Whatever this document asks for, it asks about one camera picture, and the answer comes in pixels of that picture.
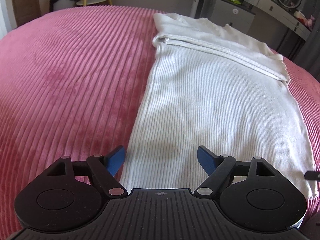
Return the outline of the white ribbed knit sweater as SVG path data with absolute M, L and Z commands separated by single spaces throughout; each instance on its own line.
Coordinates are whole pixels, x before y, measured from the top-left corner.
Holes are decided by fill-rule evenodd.
M 241 161 L 263 157 L 306 198 L 315 168 L 308 130 L 283 57 L 208 19 L 156 13 L 156 60 L 131 133 L 120 182 L 127 189 L 197 188 L 199 146 Z

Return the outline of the grey curtain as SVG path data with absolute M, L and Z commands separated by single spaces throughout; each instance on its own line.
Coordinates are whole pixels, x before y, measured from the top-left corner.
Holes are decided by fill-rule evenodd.
M 307 41 L 294 58 L 294 63 L 319 81 L 319 0 L 305 0 L 302 12 L 313 16 L 315 22 Z

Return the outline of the grey curved vanity desk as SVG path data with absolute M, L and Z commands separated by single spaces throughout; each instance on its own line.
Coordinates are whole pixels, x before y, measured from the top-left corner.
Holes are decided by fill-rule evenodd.
M 255 13 L 248 35 L 293 58 L 311 31 L 274 0 L 242 0 Z

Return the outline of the pink plush toy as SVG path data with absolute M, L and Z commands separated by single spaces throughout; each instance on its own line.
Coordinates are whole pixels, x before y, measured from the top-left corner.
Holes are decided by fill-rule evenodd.
M 309 29 L 313 29 L 315 21 L 316 19 L 312 15 L 310 15 L 310 18 L 306 19 L 305 21 L 305 26 Z

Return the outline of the grey bedside drawer cabinet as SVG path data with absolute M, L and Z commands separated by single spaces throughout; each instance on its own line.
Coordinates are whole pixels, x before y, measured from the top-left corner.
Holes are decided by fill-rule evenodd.
M 216 25 L 229 25 L 247 34 L 255 14 L 226 0 L 209 0 L 207 18 Z

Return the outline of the white round pouf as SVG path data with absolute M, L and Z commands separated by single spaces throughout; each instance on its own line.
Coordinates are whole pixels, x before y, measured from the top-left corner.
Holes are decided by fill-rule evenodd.
M 76 1 L 73 0 L 58 0 L 53 4 L 53 11 L 73 8 L 76 5 Z

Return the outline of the brown wooden door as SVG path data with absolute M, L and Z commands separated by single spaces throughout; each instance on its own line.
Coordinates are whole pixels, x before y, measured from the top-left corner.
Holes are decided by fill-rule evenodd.
M 18 27 L 41 16 L 39 0 L 12 0 L 12 6 Z

